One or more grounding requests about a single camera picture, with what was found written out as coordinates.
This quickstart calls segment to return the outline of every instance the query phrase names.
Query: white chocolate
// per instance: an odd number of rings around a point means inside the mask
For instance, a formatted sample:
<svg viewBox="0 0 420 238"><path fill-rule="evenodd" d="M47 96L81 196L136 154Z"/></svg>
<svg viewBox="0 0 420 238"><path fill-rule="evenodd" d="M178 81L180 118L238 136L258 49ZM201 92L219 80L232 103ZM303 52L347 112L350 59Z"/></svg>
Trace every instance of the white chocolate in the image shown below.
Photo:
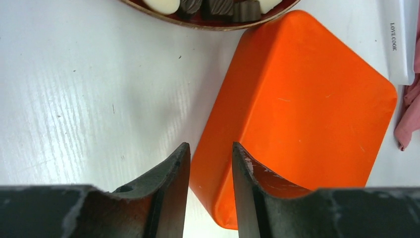
<svg viewBox="0 0 420 238"><path fill-rule="evenodd" d="M258 0L260 2L261 13L266 14L283 0Z"/></svg>
<svg viewBox="0 0 420 238"><path fill-rule="evenodd" d="M180 0L143 0L152 10L163 15L175 13L180 5Z"/></svg>

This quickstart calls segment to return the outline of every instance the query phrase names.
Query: orange block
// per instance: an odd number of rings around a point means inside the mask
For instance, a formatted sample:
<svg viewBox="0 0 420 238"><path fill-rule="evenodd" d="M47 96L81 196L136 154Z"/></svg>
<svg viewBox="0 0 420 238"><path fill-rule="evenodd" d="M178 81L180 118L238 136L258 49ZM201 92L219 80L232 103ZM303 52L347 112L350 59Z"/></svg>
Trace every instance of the orange block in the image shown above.
<svg viewBox="0 0 420 238"><path fill-rule="evenodd" d="M364 186L396 101L391 83L303 11L250 29L194 154L191 189L237 229L234 141L307 189Z"/></svg>

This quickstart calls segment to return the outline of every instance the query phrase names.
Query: dark chocolate piece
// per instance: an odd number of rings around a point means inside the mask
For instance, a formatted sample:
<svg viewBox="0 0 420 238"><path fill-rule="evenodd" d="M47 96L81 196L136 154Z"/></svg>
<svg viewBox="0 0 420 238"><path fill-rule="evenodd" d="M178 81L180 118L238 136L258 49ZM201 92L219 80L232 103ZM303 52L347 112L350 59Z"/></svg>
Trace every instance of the dark chocolate piece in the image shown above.
<svg viewBox="0 0 420 238"><path fill-rule="evenodd" d="M203 20L231 21L233 0L204 0L201 14Z"/></svg>
<svg viewBox="0 0 420 238"><path fill-rule="evenodd" d="M258 21L261 19L260 2L246 0L233 5L233 22Z"/></svg>
<svg viewBox="0 0 420 238"><path fill-rule="evenodd" d="M182 19L190 19L200 10L203 0L181 0L176 14Z"/></svg>

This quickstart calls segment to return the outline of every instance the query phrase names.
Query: bowl rim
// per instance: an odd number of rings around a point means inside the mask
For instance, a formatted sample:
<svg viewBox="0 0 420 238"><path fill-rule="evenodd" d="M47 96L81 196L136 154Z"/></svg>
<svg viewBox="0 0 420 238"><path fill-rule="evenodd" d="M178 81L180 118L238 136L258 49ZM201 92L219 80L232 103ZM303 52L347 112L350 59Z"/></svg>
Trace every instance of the bowl rim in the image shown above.
<svg viewBox="0 0 420 238"><path fill-rule="evenodd" d="M133 3L131 0L120 0L120 1L122 1L123 3L135 8L135 9L141 11L141 12L146 13L147 15L150 15L152 17L155 17L157 19L160 19L160 20L163 20L163 21L166 21L166 22L169 22L169 23L173 23L173 24L176 24L176 25L185 26L185 27L193 28L193 29L212 30L212 31L232 31L232 30L240 30L240 29L245 29L245 28L250 28L250 27L253 27L253 26L257 26L257 25L260 25L260 24L263 24L265 22L268 22L268 21L271 21L271 20L274 20L274 19L278 18L279 16L283 15L288 10L290 10L292 7L294 7L296 4L298 4L298 2L300 2L300 0L295 0L290 6L288 6L284 10L280 11L279 13L277 13L277 14L275 14L275 15L267 18L267 19L260 20L260 21L257 21L257 22L253 22L253 23L249 23L249 24L245 24L245 25L241 25L241 26L201 26L201 25L197 25L197 24L194 24L194 23L175 20L175 19L172 19L172 18L167 17L165 15L161 15L157 12L151 11L151 10L149 10L147 8L144 8L144 7L142 7L142 6L140 6L136 3Z"/></svg>

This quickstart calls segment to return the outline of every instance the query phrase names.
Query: orange box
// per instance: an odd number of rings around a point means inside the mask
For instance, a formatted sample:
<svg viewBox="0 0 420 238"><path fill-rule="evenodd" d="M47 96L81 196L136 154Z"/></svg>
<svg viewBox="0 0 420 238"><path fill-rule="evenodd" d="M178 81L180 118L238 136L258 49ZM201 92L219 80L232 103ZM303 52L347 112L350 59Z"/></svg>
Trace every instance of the orange box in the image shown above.
<svg viewBox="0 0 420 238"><path fill-rule="evenodd" d="M312 16L290 12L242 36L190 187L220 226L237 229L234 141L299 186L364 186L396 101L393 85Z"/></svg>

